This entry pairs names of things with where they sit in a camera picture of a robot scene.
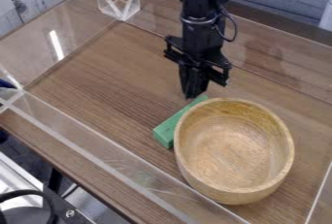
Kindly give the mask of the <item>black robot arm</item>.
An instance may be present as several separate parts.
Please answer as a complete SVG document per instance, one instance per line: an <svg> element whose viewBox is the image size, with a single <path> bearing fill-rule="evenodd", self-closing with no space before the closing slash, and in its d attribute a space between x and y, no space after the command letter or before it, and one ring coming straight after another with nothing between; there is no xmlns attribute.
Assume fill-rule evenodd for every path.
<svg viewBox="0 0 332 224"><path fill-rule="evenodd" d="M222 47L237 36L237 24L226 10L228 1L181 0L182 36L165 38L165 57L180 65L188 99L206 91L210 81L228 85L232 63L222 54Z"/></svg>

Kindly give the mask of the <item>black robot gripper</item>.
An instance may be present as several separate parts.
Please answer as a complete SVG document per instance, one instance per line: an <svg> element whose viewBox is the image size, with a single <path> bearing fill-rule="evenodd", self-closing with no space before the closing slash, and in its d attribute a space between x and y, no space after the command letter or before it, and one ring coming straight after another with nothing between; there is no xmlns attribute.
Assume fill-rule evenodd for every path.
<svg viewBox="0 0 332 224"><path fill-rule="evenodd" d="M180 65L182 91L188 99L206 91L210 80L221 86L228 85L232 64L222 54L222 46L233 39L225 34L226 19L226 16L182 16L182 36L165 38L165 57Z"/></svg>

